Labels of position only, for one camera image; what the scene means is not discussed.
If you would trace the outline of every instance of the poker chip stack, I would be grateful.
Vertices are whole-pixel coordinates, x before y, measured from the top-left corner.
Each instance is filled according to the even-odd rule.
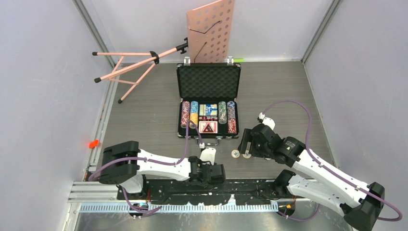
[[[198,102],[192,101],[190,106],[190,120],[198,125]],[[194,124],[190,123],[190,128],[195,128]]]
[[[220,124],[227,123],[227,104],[222,101],[218,103],[218,122]]]
[[[228,133],[237,133],[237,122],[235,120],[235,102],[227,103]]]
[[[181,127],[182,128],[187,127],[187,121],[189,121],[189,117],[190,117],[190,102],[183,101],[181,105]]]

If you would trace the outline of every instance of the gray floor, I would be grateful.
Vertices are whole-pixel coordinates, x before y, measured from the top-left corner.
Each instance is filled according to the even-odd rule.
[[[121,79],[136,81],[146,69],[147,66],[135,69],[122,75]],[[185,140],[176,136],[180,102],[176,65],[156,66],[123,103],[118,104],[117,100],[129,87],[129,84],[118,84],[103,147],[134,140],[148,152],[181,157]],[[283,99],[298,100],[309,108],[313,116],[310,147],[331,163],[326,136],[302,64],[242,63],[237,99],[241,131],[257,125],[258,114],[269,104]],[[275,131],[281,137],[293,136],[304,141],[308,120],[301,107],[293,103],[279,104],[267,116],[275,120]],[[224,164],[227,178],[275,178],[287,168],[273,160],[232,158],[231,151],[237,149],[240,141],[222,140],[216,147],[216,162]],[[189,141],[189,155],[200,156],[198,145],[192,140]]]

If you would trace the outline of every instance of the pink pegboard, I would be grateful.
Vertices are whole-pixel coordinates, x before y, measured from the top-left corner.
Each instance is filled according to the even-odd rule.
[[[227,58],[235,0],[219,0],[187,12],[192,63],[220,63]]]

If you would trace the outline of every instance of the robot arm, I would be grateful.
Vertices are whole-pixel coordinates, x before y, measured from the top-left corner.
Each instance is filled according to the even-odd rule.
[[[205,148],[200,158],[190,156],[175,165],[179,159],[149,153],[139,149],[138,142],[128,141],[106,148],[103,151],[102,165],[124,157],[136,157],[137,160],[119,162],[102,170],[99,182],[120,185],[128,193],[142,191],[143,175],[169,177],[188,181],[191,185],[222,183],[225,180],[225,170],[223,165],[214,163],[215,154],[214,148]]]
[[[330,165],[312,150],[311,154],[321,164],[317,164],[309,155],[305,144],[293,137],[282,139],[273,129],[272,119],[260,114],[258,124],[253,129],[245,129],[238,150],[245,153],[250,142],[249,153],[255,157],[274,159],[279,164],[285,164],[306,173],[318,182],[306,180],[295,173],[284,170],[275,180],[276,192],[281,195],[296,195],[309,198],[322,204],[345,218],[347,223],[358,230],[371,230],[380,214],[383,204],[358,190],[365,189],[380,198],[384,198],[384,187],[374,182],[371,185],[359,181],[334,166]],[[357,185],[352,188],[340,178],[323,168],[328,167],[333,172]]]

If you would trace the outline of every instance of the poker chip case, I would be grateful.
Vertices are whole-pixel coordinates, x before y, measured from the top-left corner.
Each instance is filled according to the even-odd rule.
[[[184,138],[186,136],[185,119],[182,126],[182,108],[190,106],[191,102],[202,104],[216,104],[220,102],[230,102],[228,106],[234,105],[232,115],[230,108],[228,115],[234,118],[234,129],[231,131],[228,123],[221,124],[217,121],[216,133],[202,133],[203,138],[220,139],[238,138],[239,120],[238,120],[238,105],[236,102],[238,96],[238,87],[240,82],[241,65],[234,64],[233,59],[228,59],[227,63],[192,63],[184,59],[184,64],[177,64],[177,80],[178,90],[180,95],[179,113],[178,113],[178,136]],[[196,129],[189,127],[189,137],[197,138]]]

